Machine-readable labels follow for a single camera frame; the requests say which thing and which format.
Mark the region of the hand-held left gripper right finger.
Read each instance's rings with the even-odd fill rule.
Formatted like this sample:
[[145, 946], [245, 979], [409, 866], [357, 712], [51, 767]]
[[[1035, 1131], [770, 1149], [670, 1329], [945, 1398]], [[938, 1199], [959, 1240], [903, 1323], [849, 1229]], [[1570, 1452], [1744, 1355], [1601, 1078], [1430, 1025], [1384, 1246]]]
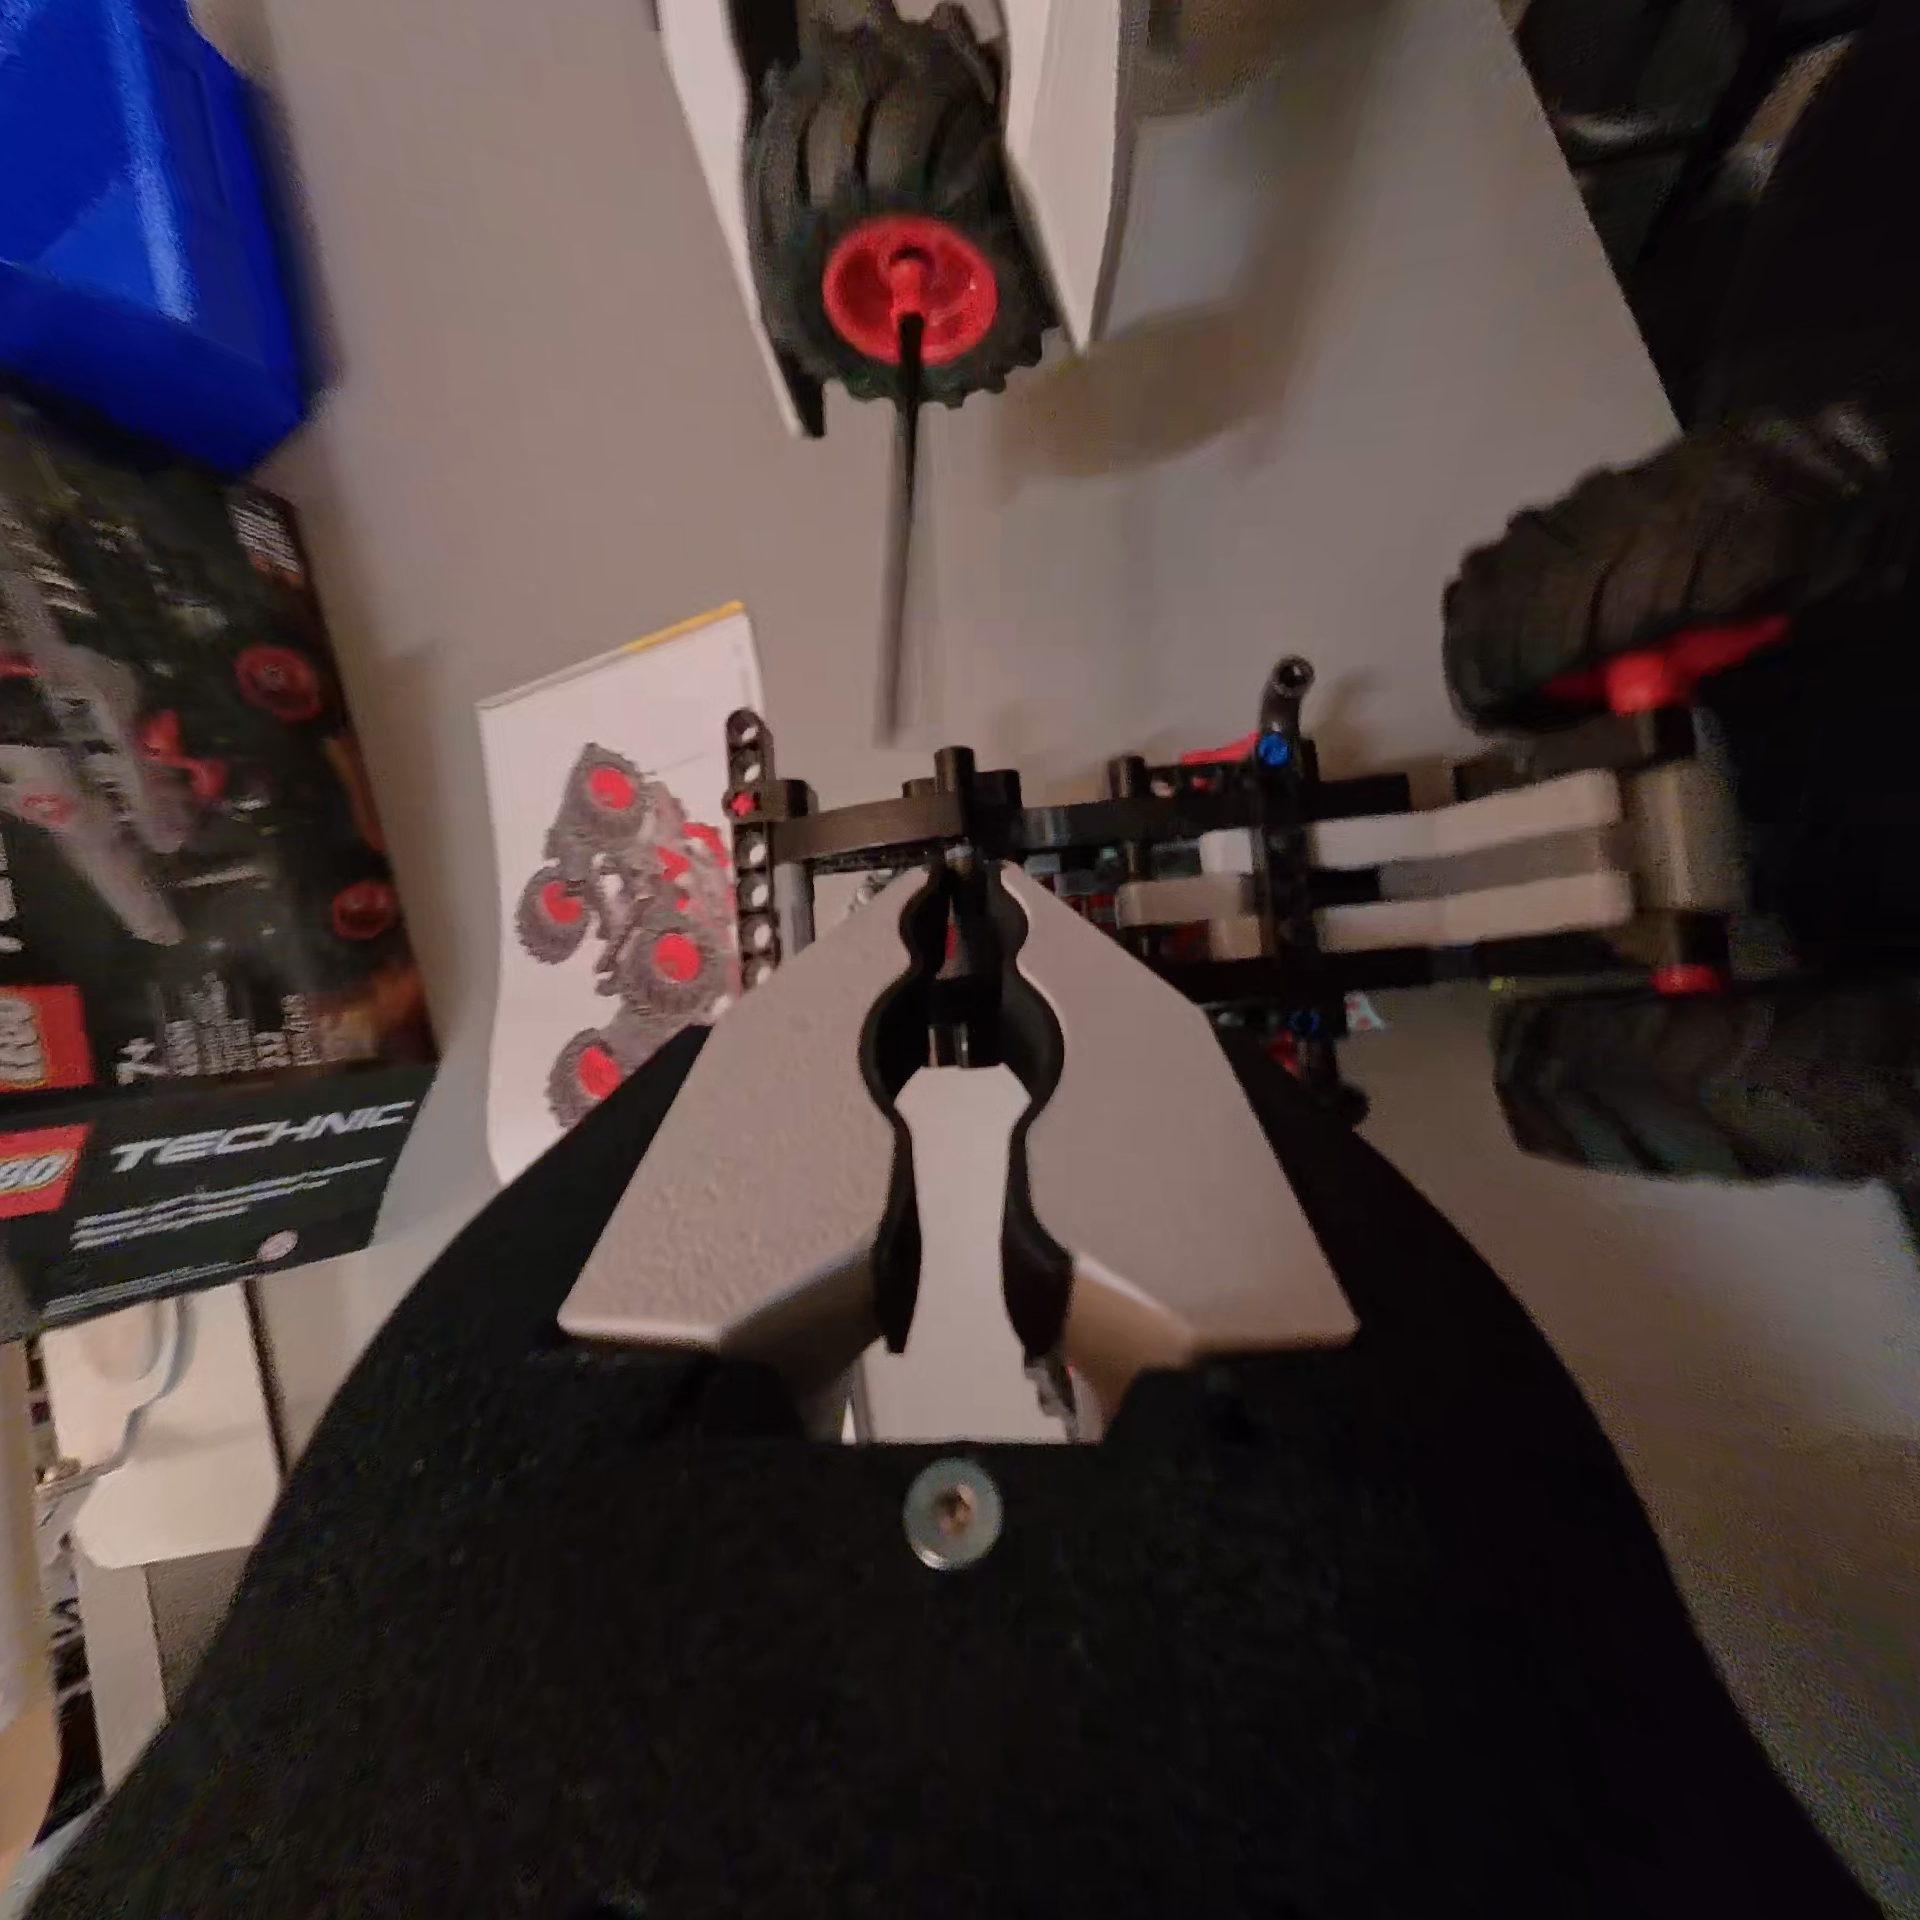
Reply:
[[[1038, 1024], [1011, 1171], [1060, 1304], [1021, 1326], [1117, 1424], [1142, 1377], [1334, 1352], [1358, 1314], [1212, 1022], [1018, 866], [1007, 1022]], [[1027, 992], [1038, 1015], [1027, 1015]]]

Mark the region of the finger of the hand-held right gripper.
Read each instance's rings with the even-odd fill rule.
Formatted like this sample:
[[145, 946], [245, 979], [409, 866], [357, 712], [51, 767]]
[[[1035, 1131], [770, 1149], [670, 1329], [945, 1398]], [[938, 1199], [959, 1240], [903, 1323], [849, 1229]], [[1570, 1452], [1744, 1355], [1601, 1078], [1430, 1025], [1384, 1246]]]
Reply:
[[1149, 2], [1005, 5], [1005, 159], [1074, 354], [1098, 343], [1111, 306], [1149, 23]]
[[801, 371], [784, 370], [763, 324], [743, 182], [752, 99], [734, 16], [721, 2], [660, 2], [656, 15], [667, 75], [708, 184], [708, 201], [780, 418], [796, 439], [818, 440], [823, 390]]

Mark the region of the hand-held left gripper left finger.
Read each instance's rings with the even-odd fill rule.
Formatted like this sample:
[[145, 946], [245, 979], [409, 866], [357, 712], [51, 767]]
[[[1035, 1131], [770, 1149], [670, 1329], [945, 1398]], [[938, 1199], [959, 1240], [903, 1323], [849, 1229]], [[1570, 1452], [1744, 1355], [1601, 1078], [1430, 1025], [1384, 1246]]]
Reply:
[[914, 976], [909, 917], [928, 904], [941, 880], [907, 869], [708, 1031], [561, 1307], [562, 1333], [761, 1364], [810, 1437], [839, 1437], [850, 1371], [880, 1342], [880, 1229], [914, 1176], [863, 1047]]

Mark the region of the black toy wheel red hub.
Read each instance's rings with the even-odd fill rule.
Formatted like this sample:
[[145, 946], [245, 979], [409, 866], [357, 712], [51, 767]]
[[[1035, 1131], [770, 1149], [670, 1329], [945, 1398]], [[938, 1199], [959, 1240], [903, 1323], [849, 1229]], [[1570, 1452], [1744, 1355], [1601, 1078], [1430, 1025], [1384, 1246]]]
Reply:
[[1653, 1181], [1916, 1176], [1916, 983], [1527, 997], [1496, 1010], [1489, 1048], [1532, 1158]]
[[965, 5], [870, 5], [765, 71], [743, 152], [758, 317], [802, 430], [823, 394], [902, 394], [899, 324], [922, 324], [922, 400], [959, 409], [1038, 367], [1056, 306], [1004, 135], [1005, 65]]
[[1555, 732], [1630, 654], [1872, 604], [1914, 553], [1914, 498], [1859, 409], [1739, 410], [1469, 552], [1443, 593], [1443, 677], [1477, 734]]

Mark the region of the black toy truck chassis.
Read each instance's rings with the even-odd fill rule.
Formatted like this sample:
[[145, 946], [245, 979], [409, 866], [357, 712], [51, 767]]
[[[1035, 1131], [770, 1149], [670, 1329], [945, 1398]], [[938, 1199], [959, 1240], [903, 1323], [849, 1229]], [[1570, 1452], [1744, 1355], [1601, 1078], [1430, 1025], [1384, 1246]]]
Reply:
[[741, 976], [770, 983], [812, 941], [815, 883], [943, 874], [909, 919], [909, 1065], [1000, 1065], [991, 877], [1024, 872], [1218, 1025], [1250, 1025], [1333, 1111], [1351, 1006], [1443, 983], [1642, 979], [1670, 999], [1732, 987], [1741, 855], [1689, 698], [1734, 635], [1685, 637], [1550, 685], [1544, 734], [1411, 775], [1329, 780], [1303, 718], [1315, 667], [1279, 660], [1260, 728], [1179, 763], [1119, 756], [1103, 800], [1027, 804], [1021, 778], [943, 749], [895, 802], [822, 810], [780, 780], [776, 735], [726, 718]]

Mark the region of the black toy axle rod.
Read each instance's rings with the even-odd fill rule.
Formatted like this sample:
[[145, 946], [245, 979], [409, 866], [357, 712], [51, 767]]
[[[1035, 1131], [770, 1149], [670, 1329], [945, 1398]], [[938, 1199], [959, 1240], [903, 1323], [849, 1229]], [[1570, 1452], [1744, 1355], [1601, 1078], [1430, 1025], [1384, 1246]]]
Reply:
[[886, 545], [886, 591], [878, 632], [876, 740], [899, 735], [907, 615], [914, 579], [918, 517], [921, 410], [924, 397], [924, 284], [914, 276], [922, 262], [907, 259], [895, 280], [898, 394], [893, 439], [893, 503]]

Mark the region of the white desk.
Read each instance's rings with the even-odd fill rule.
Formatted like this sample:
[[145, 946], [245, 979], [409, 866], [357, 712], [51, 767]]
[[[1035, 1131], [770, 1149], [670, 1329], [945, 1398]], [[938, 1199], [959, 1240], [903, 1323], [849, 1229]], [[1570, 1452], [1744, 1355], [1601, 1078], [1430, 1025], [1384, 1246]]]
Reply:
[[[371, 1251], [262, 1285], [300, 1447], [491, 1196], [478, 708], [747, 606], [830, 802], [969, 742], [1042, 793], [1233, 735], [1316, 661], [1326, 766], [1467, 744], [1457, 559], [1671, 415], [1495, 5], [1326, 5], [1142, 135], [1109, 354], [924, 420], [922, 695], [876, 749], [893, 422], [786, 434], [641, 5], [202, 5], [294, 147], [332, 388], [279, 451], [442, 1045]], [[1390, 999], [1367, 1136], [1550, 1333], [1813, 1811], [1916, 1915], [1916, 1272], [1882, 1193], [1513, 1151], [1470, 993]]]

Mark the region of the white instruction booklet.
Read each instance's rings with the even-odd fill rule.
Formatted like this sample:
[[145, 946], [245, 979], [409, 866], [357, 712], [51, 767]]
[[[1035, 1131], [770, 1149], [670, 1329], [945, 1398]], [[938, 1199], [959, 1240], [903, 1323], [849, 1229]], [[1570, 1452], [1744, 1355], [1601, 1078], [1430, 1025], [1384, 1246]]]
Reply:
[[738, 997], [726, 725], [761, 689], [750, 615], [726, 604], [478, 708], [500, 1182]]

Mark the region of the blue plastic bin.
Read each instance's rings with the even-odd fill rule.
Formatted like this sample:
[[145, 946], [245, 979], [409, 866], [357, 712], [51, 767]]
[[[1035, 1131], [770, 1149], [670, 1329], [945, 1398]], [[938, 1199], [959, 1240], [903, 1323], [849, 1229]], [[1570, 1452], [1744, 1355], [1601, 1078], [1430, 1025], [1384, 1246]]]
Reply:
[[6, 380], [224, 476], [318, 397], [257, 86], [182, 2], [2, 5]]

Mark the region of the white bag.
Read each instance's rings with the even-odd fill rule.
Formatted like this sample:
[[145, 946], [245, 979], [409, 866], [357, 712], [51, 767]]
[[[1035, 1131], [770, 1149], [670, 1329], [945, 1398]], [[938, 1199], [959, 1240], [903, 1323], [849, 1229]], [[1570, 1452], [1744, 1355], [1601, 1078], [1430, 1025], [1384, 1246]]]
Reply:
[[249, 1547], [279, 1497], [281, 1461], [249, 1293], [182, 1293], [43, 1342], [56, 1433], [78, 1466], [43, 1479], [30, 1345], [2, 1352], [2, 1746], [6, 1861], [54, 1815], [60, 1730], [54, 1604], [62, 1539], [101, 1573]]

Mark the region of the black toy set box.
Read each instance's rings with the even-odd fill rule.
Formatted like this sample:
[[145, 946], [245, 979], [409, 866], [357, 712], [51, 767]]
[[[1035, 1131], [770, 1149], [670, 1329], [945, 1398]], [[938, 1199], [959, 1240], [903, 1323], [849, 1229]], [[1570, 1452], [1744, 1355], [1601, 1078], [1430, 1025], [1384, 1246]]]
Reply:
[[369, 1246], [438, 1048], [290, 508], [6, 394], [6, 1338]]

